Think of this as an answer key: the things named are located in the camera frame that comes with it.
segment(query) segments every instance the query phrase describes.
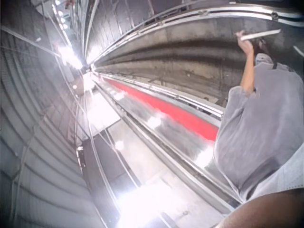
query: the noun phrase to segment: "man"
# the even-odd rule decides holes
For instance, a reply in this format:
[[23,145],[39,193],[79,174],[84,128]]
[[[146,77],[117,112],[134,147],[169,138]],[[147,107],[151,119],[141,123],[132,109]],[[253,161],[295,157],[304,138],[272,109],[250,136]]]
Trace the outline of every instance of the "man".
[[266,54],[258,54],[254,66],[254,49],[240,40],[243,33],[237,38],[246,65],[240,86],[229,92],[214,158],[244,205],[217,227],[302,227],[303,82]]

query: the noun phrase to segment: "gray shirt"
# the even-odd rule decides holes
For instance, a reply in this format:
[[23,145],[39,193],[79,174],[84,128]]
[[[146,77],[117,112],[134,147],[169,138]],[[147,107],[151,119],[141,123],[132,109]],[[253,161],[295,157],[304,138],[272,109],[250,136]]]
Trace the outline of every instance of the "gray shirt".
[[304,142],[303,82],[285,65],[272,67],[255,67],[255,93],[230,90],[216,139],[217,167],[243,201]]

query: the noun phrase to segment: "skin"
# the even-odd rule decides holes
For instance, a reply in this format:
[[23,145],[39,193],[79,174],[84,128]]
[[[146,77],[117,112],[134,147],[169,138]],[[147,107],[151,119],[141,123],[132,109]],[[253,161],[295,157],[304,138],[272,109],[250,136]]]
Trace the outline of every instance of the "skin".
[[[254,92],[254,49],[250,41],[241,41],[243,31],[238,32],[238,45],[247,60],[240,86]],[[303,228],[304,189],[288,190],[253,199],[226,217],[216,228]]]
[[241,41],[244,31],[237,32],[237,41],[239,47],[246,55],[246,64],[240,86],[249,93],[254,91],[254,49],[249,40]]

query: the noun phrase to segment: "red stripe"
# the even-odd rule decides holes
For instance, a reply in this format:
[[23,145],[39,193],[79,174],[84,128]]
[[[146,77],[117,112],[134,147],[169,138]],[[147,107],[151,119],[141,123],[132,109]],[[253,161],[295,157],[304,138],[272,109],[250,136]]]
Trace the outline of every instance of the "red stripe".
[[173,104],[167,103],[157,97],[151,96],[149,94],[146,94],[144,92],[141,92],[132,87],[129,87],[127,85],[121,84],[119,82],[110,79],[105,79],[105,80],[110,84],[116,86],[117,88],[124,90],[129,95],[136,97],[137,99],[145,102],[146,104],[149,104],[153,108],[158,109],[161,112],[169,115],[173,120],[179,122],[184,127],[190,129],[191,131],[201,135],[203,138],[215,141],[218,132],[218,128],[216,126],[198,118],[197,116],[191,113],[188,113],[187,111]]

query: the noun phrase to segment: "hand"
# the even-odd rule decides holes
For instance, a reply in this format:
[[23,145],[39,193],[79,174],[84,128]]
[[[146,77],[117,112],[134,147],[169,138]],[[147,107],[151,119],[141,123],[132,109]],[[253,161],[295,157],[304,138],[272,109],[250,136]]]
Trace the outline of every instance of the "hand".
[[243,34],[244,34],[244,31],[240,31],[240,32],[236,33],[237,41],[238,41],[239,47],[243,50],[243,52],[248,57],[249,55],[253,55],[254,50],[253,50],[252,43],[249,40],[241,41],[241,37],[243,36]]

